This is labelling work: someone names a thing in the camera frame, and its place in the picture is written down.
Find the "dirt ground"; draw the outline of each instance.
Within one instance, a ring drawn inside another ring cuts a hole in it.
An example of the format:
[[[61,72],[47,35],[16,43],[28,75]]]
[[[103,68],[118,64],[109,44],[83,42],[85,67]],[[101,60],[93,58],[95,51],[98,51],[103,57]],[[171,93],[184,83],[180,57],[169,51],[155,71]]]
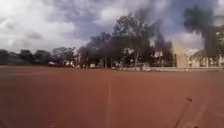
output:
[[[223,76],[0,67],[0,128],[223,128]]]

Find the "cloud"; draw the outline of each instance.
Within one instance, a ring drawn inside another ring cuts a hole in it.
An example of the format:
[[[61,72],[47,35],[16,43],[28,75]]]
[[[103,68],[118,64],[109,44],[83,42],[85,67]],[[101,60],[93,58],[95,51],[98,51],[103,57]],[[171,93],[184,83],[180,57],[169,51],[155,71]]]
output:
[[[71,45],[75,39],[68,35],[77,28],[60,19],[58,11],[43,0],[0,0],[0,47],[18,51]]]
[[[214,12],[223,15],[224,0],[0,0],[0,48],[79,47],[91,36],[111,32],[120,16],[141,8],[148,8],[151,22],[162,19],[167,40],[199,47],[201,36],[185,31],[183,12],[213,3]]]

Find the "red dirt field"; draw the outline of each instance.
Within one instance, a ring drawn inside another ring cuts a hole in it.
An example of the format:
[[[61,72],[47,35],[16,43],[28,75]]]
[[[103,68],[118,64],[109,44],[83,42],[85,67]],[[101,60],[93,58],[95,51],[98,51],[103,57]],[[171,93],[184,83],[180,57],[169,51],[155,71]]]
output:
[[[223,76],[0,67],[0,128],[223,128]]]

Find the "sky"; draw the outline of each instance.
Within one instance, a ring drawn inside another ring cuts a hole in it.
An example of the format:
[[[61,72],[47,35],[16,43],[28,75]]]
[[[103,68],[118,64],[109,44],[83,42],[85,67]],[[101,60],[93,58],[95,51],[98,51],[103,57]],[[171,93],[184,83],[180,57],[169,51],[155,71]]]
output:
[[[141,8],[148,8],[149,23],[162,19],[166,40],[201,48],[201,36],[183,27],[183,12],[194,5],[224,16],[224,0],[0,0],[0,49],[78,48]]]

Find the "white cloud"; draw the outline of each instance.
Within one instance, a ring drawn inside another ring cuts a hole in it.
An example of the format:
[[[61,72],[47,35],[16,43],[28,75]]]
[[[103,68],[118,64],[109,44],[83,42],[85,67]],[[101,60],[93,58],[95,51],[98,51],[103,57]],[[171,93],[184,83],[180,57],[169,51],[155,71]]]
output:
[[[74,23],[60,19],[57,11],[43,0],[0,0],[0,47],[18,51],[70,45],[72,40],[67,35],[77,28]],[[41,39],[27,37],[33,33]]]
[[[99,11],[99,16],[97,16],[94,23],[101,26],[112,26],[120,16],[135,12],[140,8],[145,8],[150,1],[151,0],[115,0],[113,4],[111,2],[106,3]]]
[[[155,11],[156,13],[164,13],[167,7],[170,4],[170,0],[157,0],[155,2]]]
[[[224,16],[224,0],[218,0],[215,14]]]

